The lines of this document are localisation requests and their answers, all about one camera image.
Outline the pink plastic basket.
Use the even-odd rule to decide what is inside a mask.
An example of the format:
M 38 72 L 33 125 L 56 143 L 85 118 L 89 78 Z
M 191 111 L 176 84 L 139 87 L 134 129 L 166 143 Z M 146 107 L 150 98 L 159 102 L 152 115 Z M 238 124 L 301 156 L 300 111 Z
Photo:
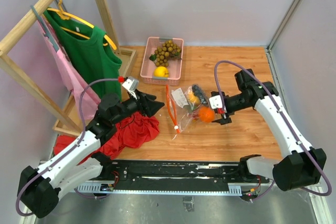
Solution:
M 140 76 L 144 83 L 177 86 L 183 61 L 182 38 L 149 37 Z

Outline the green shirt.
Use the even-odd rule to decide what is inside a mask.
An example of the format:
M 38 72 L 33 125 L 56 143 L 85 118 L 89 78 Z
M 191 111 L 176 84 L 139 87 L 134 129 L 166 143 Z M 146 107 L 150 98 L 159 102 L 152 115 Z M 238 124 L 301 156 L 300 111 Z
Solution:
M 98 79 L 118 78 L 122 60 L 118 58 L 104 36 L 106 32 L 75 20 L 64 20 L 51 10 L 44 16 L 66 50 L 73 67 L 86 83 Z

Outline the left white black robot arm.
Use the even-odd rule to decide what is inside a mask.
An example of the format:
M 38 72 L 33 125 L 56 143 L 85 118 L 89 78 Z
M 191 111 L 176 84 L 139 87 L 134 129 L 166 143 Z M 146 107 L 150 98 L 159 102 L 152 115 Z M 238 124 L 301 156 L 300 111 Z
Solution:
M 154 116 L 164 103 L 156 96 L 135 90 L 123 102 L 115 93 L 105 95 L 94 118 L 65 149 L 37 168 L 27 166 L 20 174 L 16 210 L 21 216 L 49 215 L 64 195 L 85 181 L 112 175 L 111 161 L 97 152 L 117 132 L 117 124 L 139 112 Z

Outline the grey clothes hanger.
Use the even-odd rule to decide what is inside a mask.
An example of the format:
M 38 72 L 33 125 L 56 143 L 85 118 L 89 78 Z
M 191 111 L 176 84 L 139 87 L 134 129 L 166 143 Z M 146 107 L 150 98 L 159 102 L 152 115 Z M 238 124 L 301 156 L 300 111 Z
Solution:
M 30 9 L 33 11 L 33 13 L 35 14 L 38 23 L 41 25 L 41 27 L 43 28 L 44 31 L 44 36 L 47 37 L 50 41 L 50 43 L 52 44 L 55 52 L 58 52 L 59 50 L 59 46 L 56 43 L 53 35 L 51 34 L 49 28 L 47 27 L 46 23 L 44 22 L 43 18 L 37 13 L 37 11 L 35 10 L 33 5 L 30 5 Z

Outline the red cloth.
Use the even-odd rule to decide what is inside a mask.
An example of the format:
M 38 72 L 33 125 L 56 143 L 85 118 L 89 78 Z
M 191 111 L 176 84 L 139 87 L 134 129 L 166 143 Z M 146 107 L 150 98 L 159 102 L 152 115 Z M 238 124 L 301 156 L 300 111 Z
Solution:
M 115 159 L 124 148 L 140 148 L 144 143 L 154 140 L 160 133 L 156 117 L 147 117 L 140 112 L 117 124 L 116 134 L 105 145 L 95 151 Z

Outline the orange fake orange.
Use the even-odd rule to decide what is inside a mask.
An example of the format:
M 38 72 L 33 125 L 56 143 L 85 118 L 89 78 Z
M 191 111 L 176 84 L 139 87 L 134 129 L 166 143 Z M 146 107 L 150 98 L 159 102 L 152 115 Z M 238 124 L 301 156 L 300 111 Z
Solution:
M 215 120 L 215 112 L 209 107 L 202 106 L 198 110 L 198 118 L 202 122 L 211 123 Z

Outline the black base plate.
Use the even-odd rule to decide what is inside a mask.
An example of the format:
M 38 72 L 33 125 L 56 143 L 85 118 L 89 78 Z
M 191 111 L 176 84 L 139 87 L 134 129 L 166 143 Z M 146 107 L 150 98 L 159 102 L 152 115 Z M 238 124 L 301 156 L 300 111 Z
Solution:
M 90 179 L 101 192 L 228 194 L 230 185 L 266 184 L 269 179 L 242 175 L 237 162 L 182 162 L 115 160 L 110 171 Z

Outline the brown longan fruit bunch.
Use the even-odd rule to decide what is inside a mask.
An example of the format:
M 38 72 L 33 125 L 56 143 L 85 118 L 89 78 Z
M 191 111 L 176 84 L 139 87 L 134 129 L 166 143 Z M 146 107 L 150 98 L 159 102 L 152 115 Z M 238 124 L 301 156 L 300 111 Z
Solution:
M 170 60 L 180 60 L 182 58 L 182 48 L 173 40 L 166 40 L 156 47 L 149 59 L 155 63 L 157 67 L 168 67 Z

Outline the clear zip bag orange seal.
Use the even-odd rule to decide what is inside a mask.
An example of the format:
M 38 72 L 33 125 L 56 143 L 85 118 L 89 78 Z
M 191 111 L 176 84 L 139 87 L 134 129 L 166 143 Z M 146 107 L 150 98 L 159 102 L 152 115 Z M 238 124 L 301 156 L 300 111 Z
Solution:
M 195 106 L 189 102 L 188 94 L 192 92 L 192 85 L 187 87 L 170 87 L 168 85 L 165 86 L 166 107 L 177 135 L 181 134 L 184 130 L 188 128 L 190 124 L 194 123 L 191 121 L 189 114 L 195 110 L 199 110 L 199 108 L 202 106 L 206 106 L 203 104 Z M 208 97 L 207 102 L 208 104 L 206 107 L 211 108 Z

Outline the dark blueberry cluster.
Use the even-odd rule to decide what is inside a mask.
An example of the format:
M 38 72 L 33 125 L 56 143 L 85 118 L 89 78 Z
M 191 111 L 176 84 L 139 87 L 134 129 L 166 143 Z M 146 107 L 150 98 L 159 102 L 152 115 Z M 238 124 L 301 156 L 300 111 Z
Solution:
M 201 104 L 207 106 L 207 104 L 208 104 L 207 97 L 206 97 L 205 93 L 203 92 L 203 90 L 201 89 L 201 87 L 198 84 L 192 85 L 192 92 L 199 99 Z

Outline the pink shirt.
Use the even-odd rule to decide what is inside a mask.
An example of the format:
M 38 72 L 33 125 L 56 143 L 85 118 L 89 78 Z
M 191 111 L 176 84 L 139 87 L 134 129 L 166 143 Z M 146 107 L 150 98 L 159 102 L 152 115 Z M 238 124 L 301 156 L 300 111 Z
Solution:
M 50 43 L 49 39 L 44 36 L 44 31 L 41 25 L 39 24 L 39 30 L 44 38 L 44 41 L 54 57 L 56 62 L 58 71 L 61 75 L 63 84 L 66 86 L 68 91 L 71 92 L 75 99 L 77 110 L 79 110 L 79 99 L 80 95 L 83 92 L 84 88 L 87 86 L 87 83 L 83 79 L 83 77 L 78 73 L 78 71 L 73 67 L 70 59 L 66 53 L 66 50 L 61 45 L 59 39 L 56 36 L 55 31 L 51 27 L 50 23 L 47 21 L 46 18 L 43 17 L 44 22 L 46 23 L 47 27 L 49 28 L 51 34 L 53 35 L 56 43 L 59 46 L 58 52 L 55 52 L 52 44 Z M 85 120 L 91 120 L 94 117 L 94 114 L 97 110 L 98 104 L 100 102 L 100 98 L 98 95 L 93 91 L 92 88 L 89 88 L 85 95 L 82 98 L 82 113 Z

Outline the small yellow fake fruit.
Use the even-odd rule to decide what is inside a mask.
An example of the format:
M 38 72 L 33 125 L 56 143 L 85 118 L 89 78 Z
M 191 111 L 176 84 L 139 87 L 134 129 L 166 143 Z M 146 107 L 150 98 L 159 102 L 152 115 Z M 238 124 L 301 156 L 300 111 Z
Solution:
M 188 100 L 192 105 L 195 105 L 195 106 L 198 106 L 201 103 L 199 98 L 193 92 L 190 92 L 188 94 Z

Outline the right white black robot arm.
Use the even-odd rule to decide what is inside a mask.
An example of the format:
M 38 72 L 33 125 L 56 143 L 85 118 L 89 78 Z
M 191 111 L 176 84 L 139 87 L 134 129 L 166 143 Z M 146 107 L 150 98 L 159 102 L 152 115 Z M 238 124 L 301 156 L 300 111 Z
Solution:
M 213 91 L 211 108 L 220 117 L 217 123 L 231 123 L 235 112 L 253 108 L 265 120 L 281 151 L 282 160 L 265 158 L 260 154 L 242 157 L 238 163 L 238 177 L 250 182 L 256 175 L 271 179 L 283 191 L 315 185 L 321 178 L 326 153 L 314 148 L 300 133 L 284 109 L 278 91 L 271 82 L 260 82 L 251 69 L 235 74 L 239 94 L 228 96 Z

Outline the yellow fake lemon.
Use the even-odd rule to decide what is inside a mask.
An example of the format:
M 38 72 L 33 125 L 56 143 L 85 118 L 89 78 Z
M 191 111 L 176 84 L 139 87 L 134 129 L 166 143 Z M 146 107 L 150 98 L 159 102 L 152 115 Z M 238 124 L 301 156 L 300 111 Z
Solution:
M 168 78 L 170 73 L 167 67 L 159 66 L 154 70 L 153 76 L 158 78 Z

